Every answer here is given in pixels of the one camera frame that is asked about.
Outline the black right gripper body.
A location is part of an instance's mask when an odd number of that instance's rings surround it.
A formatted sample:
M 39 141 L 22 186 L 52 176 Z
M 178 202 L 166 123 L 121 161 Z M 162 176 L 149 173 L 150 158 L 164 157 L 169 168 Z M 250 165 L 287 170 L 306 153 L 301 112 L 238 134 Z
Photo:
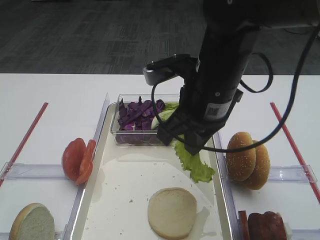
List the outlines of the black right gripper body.
M 159 126 L 178 130 L 178 137 L 188 131 L 207 134 L 210 137 L 223 128 L 233 108 L 243 96 L 235 86 L 183 86 L 180 89 L 179 106 Z

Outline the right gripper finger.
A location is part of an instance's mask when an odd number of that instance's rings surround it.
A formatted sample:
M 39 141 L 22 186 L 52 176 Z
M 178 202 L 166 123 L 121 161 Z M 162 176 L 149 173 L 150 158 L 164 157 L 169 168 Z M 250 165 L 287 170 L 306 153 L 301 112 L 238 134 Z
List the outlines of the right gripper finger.
M 195 131 L 187 131 L 184 134 L 185 149 L 192 155 L 196 155 L 206 145 L 210 136 Z
M 157 138 L 165 145 L 168 146 L 174 136 L 178 135 L 178 130 L 174 128 L 169 128 L 168 126 L 159 126 L 157 130 Z

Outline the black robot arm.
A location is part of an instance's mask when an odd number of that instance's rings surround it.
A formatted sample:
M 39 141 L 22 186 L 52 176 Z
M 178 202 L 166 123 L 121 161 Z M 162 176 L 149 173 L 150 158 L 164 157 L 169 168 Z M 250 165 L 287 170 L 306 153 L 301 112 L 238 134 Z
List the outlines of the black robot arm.
M 241 99 L 238 86 L 260 31 L 320 23 L 317 0 L 206 0 L 203 12 L 207 27 L 198 58 L 181 54 L 146 67 L 163 81 L 184 79 L 179 107 L 160 123 L 157 137 L 164 145 L 178 139 L 191 154 L 205 149 Z

